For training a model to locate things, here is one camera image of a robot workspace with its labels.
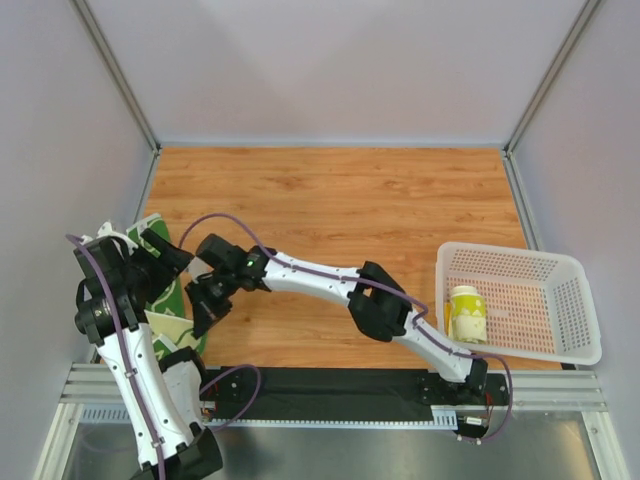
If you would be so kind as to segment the cream yellow crocodile towel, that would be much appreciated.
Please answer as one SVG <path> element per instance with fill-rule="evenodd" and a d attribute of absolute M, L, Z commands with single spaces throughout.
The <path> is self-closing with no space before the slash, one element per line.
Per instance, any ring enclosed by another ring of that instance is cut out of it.
<path fill-rule="evenodd" d="M 485 299 L 469 285 L 450 290 L 445 308 L 446 333 L 455 341 L 484 344 L 488 340 Z"/>

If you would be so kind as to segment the white plastic basket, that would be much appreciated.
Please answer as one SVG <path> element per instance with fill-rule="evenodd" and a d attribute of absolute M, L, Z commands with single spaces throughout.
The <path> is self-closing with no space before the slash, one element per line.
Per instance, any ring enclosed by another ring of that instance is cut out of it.
<path fill-rule="evenodd" d="M 437 253 L 435 309 L 446 310 L 458 286 L 475 288 L 486 305 L 487 340 L 469 349 L 496 355 L 591 366 L 601 334 L 584 268 L 576 259 L 527 249 L 446 242 Z"/>

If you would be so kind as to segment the green patterned towel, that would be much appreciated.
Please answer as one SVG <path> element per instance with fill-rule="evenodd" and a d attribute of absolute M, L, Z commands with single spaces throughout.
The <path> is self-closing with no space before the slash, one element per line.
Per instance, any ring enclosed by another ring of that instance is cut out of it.
<path fill-rule="evenodd" d="M 131 240 L 157 256 L 158 251 L 142 238 L 142 233 L 146 229 L 151 229 L 162 239 L 169 241 L 170 235 L 166 222 L 159 213 L 155 213 L 126 230 L 126 235 Z M 146 315 L 151 325 L 152 345 L 158 360 L 184 347 L 191 347 L 200 356 L 204 355 L 206 337 L 195 339 L 192 335 L 193 322 L 186 318 L 180 279 L 174 280 L 154 302 L 147 304 Z"/>

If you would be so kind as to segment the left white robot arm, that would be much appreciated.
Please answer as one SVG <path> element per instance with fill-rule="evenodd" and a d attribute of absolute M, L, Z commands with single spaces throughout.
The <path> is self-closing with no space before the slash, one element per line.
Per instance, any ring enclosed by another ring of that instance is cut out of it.
<path fill-rule="evenodd" d="M 66 238 L 84 275 L 74 322 L 96 348 L 119 389 L 135 434 L 137 479 L 204 479 L 223 467 L 212 431 L 202 421 L 199 389 L 206 370 L 184 347 L 156 357 L 145 313 L 192 262 L 193 254 L 150 229 L 150 250 L 114 232 Z"/>

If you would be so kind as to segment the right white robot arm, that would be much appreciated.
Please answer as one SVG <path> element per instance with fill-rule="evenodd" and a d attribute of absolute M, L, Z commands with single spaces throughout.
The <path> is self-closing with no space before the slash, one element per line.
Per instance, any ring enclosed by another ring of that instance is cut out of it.
<path fill-rule="evenodd" d="M 345 307 L 364 336 L 399 343 L 423 358 L 439 375 L 443 398 L 457 403 L 485 394 L 486 361 L 430 325 L 426 306 L 377 263 L 359 268 L 315 264 L 260 244 L 245 251 L 211 234 L 188 272 L 192 279 L 185 291 L 197 338 L 230 313 L 239 290 L 303 294 Z"/>

